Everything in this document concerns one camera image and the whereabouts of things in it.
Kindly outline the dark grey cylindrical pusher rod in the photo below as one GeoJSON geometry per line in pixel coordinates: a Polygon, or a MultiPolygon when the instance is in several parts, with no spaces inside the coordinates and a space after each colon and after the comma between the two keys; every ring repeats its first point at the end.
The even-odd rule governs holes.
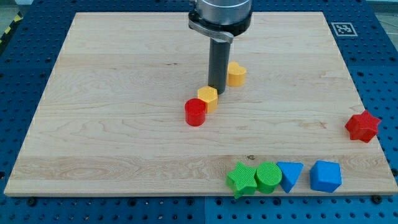
{"type": "Polygon", "coordinates": [[[226,88],[230,47],[228,42],[210,39],[208,85],[215,88],[219,95],[226,88]]]}

